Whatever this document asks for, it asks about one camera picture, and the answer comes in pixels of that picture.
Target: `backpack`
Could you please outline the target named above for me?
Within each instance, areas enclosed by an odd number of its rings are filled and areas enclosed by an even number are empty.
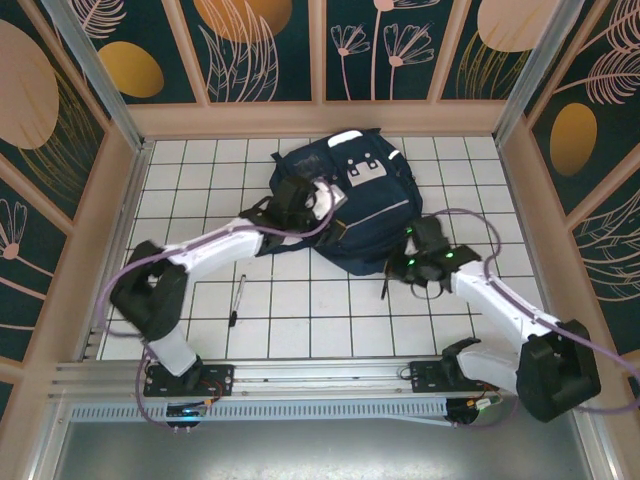
[[[346,194],[336,210],[327,236],[281,245],[273,253],[314,247],[350,274],[370,275],[384,270],[405,228],[420,218],[422,197],[402,153],[387,142],[380,129],[348,130],[298,148],[284,157],[272,154],[276,169],[269,181],[272,192],[283,178],[297,175],[324,178]]]

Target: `mounting plate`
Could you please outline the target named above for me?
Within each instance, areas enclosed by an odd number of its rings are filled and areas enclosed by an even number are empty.
[[[179,377],[174,377],[161,365],[152,365],[147,369],[143,395],[148,398],[211,397],[218,394],[217,382],[223,386],[222,396],[228,397],[233,390],[234,371],[233,365],[203,365],[200,381],[192,390],[187,390]]]
[[[466,378],[450,383],[439,360],[411,362],[411,387],[413,393],[478,392],[484,391],[484,382]]]

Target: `black pen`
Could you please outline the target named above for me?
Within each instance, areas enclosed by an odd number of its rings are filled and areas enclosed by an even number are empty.
[[[238,320],[238,307],[240,306],[240,299],[242,298],[242,291],[244,290],[244,282],[247,281],[247,276],[242,275],[240,277],[240,285],[238,285],[238,293],[236,293],[236,300],[233,302],[233,310],[229,316],[229,327],[236,326],[236,320]]]

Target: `decorative wallpaper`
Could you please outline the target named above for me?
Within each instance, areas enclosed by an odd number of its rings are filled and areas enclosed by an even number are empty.
[[[181,0],[211,102],[311,100],[307,0]]]
[[[104,137],[17,2],[0,5],[0,155],[70,218]]]
[[[473,0],[443,99],[504,100],[558,0]]]
[[[529,115],[533,107],[538,102],[540,95],[542,95],[542,91],[547,86],[551,73],[556,69],[556,67],[564,57],[564,54],[567,52],[567,49],[569,48],[569,45],[571,45],[571,42],[573,42],[573,39],[576,36],[576,33],[578,33],[578,31],[580,30],[580,27],[582,26],[582,22],[584,22],[594,2],[595,0],[584,0],[584,3],[582,4],[582,9],[580,10],[580,14],[578,15],[578,18],[571,26],[571,30],[569,30],[569,33],[567,34],[564,41],[562,42],[562,45],[560,45],[560,48],[558,49],[555,58],[551,62],[551,65],[549,65],[549,68],[547,69],[544,78],[540,81],[540,84],[538,85],[538,88],[536,88],[535,92],[533,92],[533,95],[531,96],[529,103],[527,103],[527,106],[524,109],[525,115]]]
[[[65,241],[0,180],[0,356],[23,360]]]
[[[68,1],[126,103],[195,102],[161,0]]]
[[[640,2],[612,0],[533,127],[566,213],[640,142],[638,87]]]
[[[640,349],[640,170],[573,231],[620,354]]]
[[[450,1],[328,0],[326,99],[426,99],[450,13]]]
[[[9,403],[9,397],[11,396],[11,390],[13,385],[6,382],[0,382],[0,422],[2,422],[2,416]]]

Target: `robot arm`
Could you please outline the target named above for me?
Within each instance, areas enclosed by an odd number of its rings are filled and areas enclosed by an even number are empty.
[[[600,393],[593,351],[535,320],[588,339],[586,328],[576,320],[559,321],[494,276],[487,278],[480,260],[465,245],[451,247],[440,222],[431,216],[407,229],[406,245],[387,263],[387,278],[424,287],[438,282],[486,315],[511,343],[511,351],[490,348],[476,338],[447,347],[442,359],[447,376],[481,380],[517,394],[527,410],[545,422]]]
[[[138,245],[129,263],[162,252],[177,253],[123,275],[110,295],[111,303],[136,327],[159,363],[180,377],[188,390],[197,383],[202,366],[178,327],[189,284],[225,264],[268,253],[285,241],[275,231],[313,230],[331,205],[335,210],[345,200],[335,185],[289,177],[273,197],[216,231],[178,245],[158,247],[149,241]],[[325,229],[314,241],[328,241],[330,234],[331,229]]]

